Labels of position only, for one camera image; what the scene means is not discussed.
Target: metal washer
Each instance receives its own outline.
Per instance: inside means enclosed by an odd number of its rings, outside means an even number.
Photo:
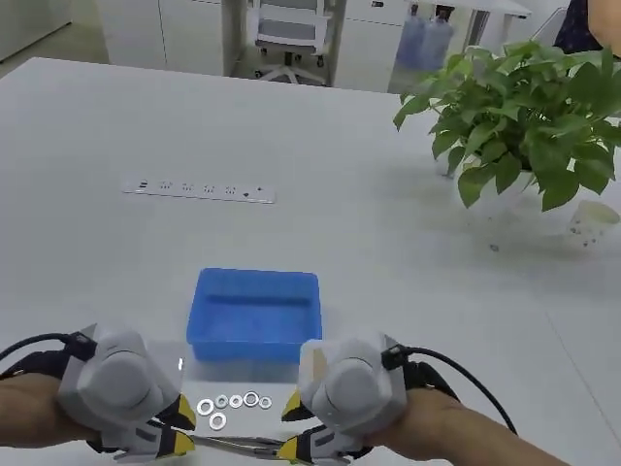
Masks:
[[[259,394],[256,391],[249,391],[244,395],[244,404],[249,408],[254,408],[259,404]]]
[[[233,395],[229,398],[229,406],[234,409],[240,408],[240,406],[244,403],[244,398],[240,395]]]
[[[198,404],[196,405],[196,412],[200,415],[200,416],[209,416],[213,411],[213,401],[210,400],[209,398],[205,398],[204,400],[201,400],[198,402]]]
[[[222,430],[226,425],[226,416],[223,413],[213,413],[210,417],[210,428],[212,430]]]
[[[272,408],[272,398],[269,396],[262,396],[259,400],[259,406],[262,410],[269,410]]]
[[[219,409],[219,410],[223,410],[224,408],[226,408],[229,404],[229,397],[226,395],[217,395],[217,398],[215,398],[215,406]]]

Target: blue plastic tray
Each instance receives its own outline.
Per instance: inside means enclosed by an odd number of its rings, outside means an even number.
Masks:
[[[197,359],[300,361],[300,346],[321,338],[314,274],[205,269],[187,323]]]

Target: black cable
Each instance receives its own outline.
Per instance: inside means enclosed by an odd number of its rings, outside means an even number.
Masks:
[[[487,397],[487,399],[492,403],[492,405],[494,405],[494,408],[496,408],[498,412],[500,413],[500,415],[503,417],[503,420],[507,424],[508,430],[513,432],[515,435],[517,435],[515,426],[513,425],[511,418],[508,416],[507,411],[505,411],[505,408],[503,408],[503,405],[500,404],[500,402],[496,399],[496,397],[492,395],[491,391],[489,391],[487,387],[483,385],[483,383],[481,383],[475,376],[473,376],[470,372],[468,372],[468,370],[464,368],[461,364],[453,361],[450,357],[445,356],[440,352],[433,351],[432,349],[406,347],[406,354],[407,355],[424,354],[425,356],[431,356],[436,359],[439,359],[444,364],[448,364],[450,367],[455,369],[462,376],[464,376],[466,379],[472,382],[474,386],[476,386],[476,388],[481,390],[481,392]]]
[[[68,335],[66,333],[44,333],[43,335],[37,335],[36,337],[25,338],[20,342],[15,343],[14,345],[10,345],[4,351],[0,352],[0,361],[8,357],[10,354],[16,352],[17,350],[21,350],[22,348],[29,345],[45,342],[48,340],[58,340],[67,345],[71,342],[71,335]]]

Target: blue water jug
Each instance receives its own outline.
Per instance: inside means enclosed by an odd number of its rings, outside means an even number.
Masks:
[[[420,48],[421,68],[437,71],[444,65],[446,52],[455,29],[448,23],[448,15],[440,14],[432,19],[425,28],[425,40]]]
[[[421,68],[420,49],[425,40],[425,28],[427,26],[427,21],[418,17],[417,12],[418,5],[412,5],[397,50],[397,63],[412,70]]]

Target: power strip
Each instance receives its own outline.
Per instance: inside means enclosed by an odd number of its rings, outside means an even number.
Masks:
[[[214,201],[255,202],[274,204],[276,192],[267,186],[239,184],[211,184],[171,182],[140,178],[126,183],[123,192],[151,196],[185,197],[187,199],[211,199]]]

